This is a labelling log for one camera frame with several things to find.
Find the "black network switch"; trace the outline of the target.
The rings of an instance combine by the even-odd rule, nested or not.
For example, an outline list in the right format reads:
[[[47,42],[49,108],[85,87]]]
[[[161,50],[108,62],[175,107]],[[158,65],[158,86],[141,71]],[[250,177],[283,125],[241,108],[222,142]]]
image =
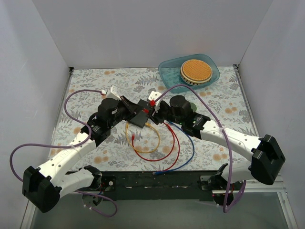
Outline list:
[[[148,102],[143,99],[140,99],[137,104],[143,107],[143,109],[134,118],[132,118],[129,123],[139,128],[144,128],[145,124],[147,123],[148,116],[147,113],[143,110],[149,110],[150,108],[148,106]]]

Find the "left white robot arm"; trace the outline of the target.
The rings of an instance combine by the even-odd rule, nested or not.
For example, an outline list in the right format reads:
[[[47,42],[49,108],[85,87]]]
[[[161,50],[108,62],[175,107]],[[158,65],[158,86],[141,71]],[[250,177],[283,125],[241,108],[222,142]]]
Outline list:
[[[68,171],[90,151],[97,148],[111,134],[111,129],[121,121],[133,119],[142,106],[124,96],[119,100],[105,98],[92,114],[86,125],[71,141],[68,149],[61,150],[49,161],[23,173],[22,194],[41,212],[50,211],[61,197],[80,188],[96,191],[101,187],[101,172],[93,166],[79,171]]]

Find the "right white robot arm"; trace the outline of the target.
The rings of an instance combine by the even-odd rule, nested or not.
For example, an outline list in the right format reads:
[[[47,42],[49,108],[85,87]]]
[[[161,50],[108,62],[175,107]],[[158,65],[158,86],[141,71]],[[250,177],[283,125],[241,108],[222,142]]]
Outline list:
[[[265,185],[274,183],[285,156],[273,136],[250,136],[230,128],[221,128],[214,120],[193,111],[190,102],[182,95],[172,97],[169,103],[158,97],[157,92],[148,97],[149,118],[155,124],[164,121],[179,124],[187,135],[231,148],[246,159],[233,165],[232,170],[229,165],[222,165],[211,177],[211,185],[225,190],[233,183],[249,179]]]

